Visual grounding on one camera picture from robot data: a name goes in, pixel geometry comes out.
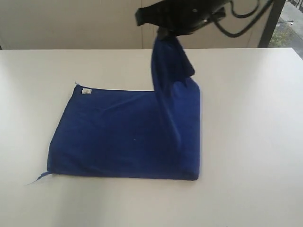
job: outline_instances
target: black cable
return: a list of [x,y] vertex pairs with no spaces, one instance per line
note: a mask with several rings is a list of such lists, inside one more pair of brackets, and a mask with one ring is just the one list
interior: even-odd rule
[[248,18],[248,17],[250,17],[250,16],[252,16],[252,15],[255,14],[255,12],[259,9],[260,0],[257,0],[257,6],[256,6],[250,13],[248,13],[248,14],[243,14],[243,15],[237,14],[237,13],[235,12],[233,0],[230,1],[230,4],[231,4],[231,7],[232,7],[232,14],[233,14],[233,16],[236,17],[236,18],[239,18],[239,19],[244,19],[244,18]]
[[274,0],[268,0],[268,2],[265,4],[265,6],[261,9],[261,11],[256,15],[256,17],[245,27],[243,28],[243,30],[241,30],[238,33],[230,33],[228,31],[226,31],[218,22],[218,20],[213,16],[212,12],[209,12],[209,17],[212,20],[212,22],[216,25],[216,27],[226,36],[230,37],[230,38],[237,38],[240,37],[241,35],[245,34],[248,30],[250,30],[255,23],[257,23],[260,18],[264,15],[264,13],[269,9],[269,7],[271,6],[271,4],[274,2]]

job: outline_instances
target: white table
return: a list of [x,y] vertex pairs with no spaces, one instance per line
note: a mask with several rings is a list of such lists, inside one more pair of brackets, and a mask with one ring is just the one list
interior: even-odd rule
[[302,227],[303,61],[187,50],[203,91],[196,182],[47,176],[75,82],[152,90],[150,50],[0,52],[1,227]]

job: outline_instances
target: wall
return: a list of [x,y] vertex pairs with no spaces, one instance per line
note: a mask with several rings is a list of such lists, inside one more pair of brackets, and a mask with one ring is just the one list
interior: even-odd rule
[[[2,0],[0,44],[3,49],[150,49],[157,28],[137,27],[134,13],[157,1]],[[256,0],[235,0],[238,13],[250,11],[255,4]],[[257,47],[268,15],[236,39],[224,36],[214,25],[180,39],[185,48]],[[250,20],[228,15],[221,24],[237,32]]]

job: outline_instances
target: towel label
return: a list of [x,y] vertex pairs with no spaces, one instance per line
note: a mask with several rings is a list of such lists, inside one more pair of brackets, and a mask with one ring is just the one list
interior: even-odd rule
[[84,88],[84,89],[82,90],[82,94],[91,94],[91,89]]

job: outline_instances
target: blue cloth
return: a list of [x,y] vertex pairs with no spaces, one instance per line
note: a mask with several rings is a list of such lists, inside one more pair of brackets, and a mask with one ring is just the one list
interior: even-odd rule
[[200,91],[175,37],[156,39],[151,72],[154,91],[82,94],[76,85],[49,147],[48,173],[196,180]]

